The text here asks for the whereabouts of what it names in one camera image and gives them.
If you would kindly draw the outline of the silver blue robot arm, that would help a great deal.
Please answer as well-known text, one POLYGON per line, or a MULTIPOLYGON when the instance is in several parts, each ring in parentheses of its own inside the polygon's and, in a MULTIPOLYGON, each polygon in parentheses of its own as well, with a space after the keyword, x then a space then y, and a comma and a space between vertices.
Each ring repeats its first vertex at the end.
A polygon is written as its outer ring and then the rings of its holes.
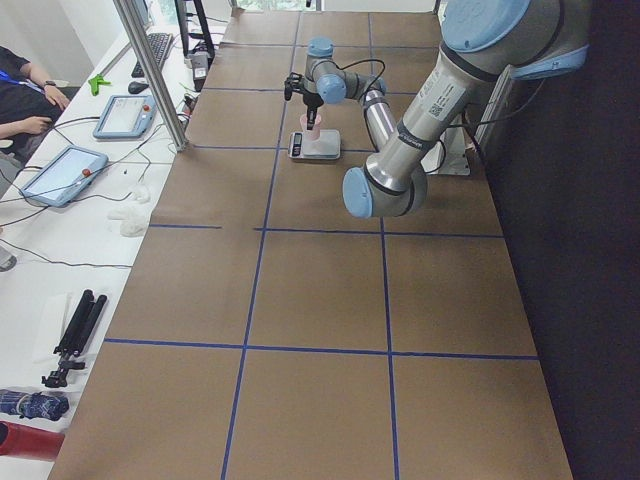
POLYGON ((586 60, 589 1, 451 1, 433 71, 397 123, 369 128, 376 152, 347 171, 345 208, 357 218, 415 211, 427 192, 421 162, 470 102, 506 69, 537 80, 586 60))

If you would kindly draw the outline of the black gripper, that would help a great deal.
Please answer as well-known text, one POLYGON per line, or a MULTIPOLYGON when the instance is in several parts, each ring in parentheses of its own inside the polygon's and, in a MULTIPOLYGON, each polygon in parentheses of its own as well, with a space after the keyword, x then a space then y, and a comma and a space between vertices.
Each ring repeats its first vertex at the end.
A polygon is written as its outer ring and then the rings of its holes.
POLYGON ((307 107, 306 129, 312 131, 317 117, 317 109, 321 106, 321 96, 309 88, 303 88, 303 103, 307 107))

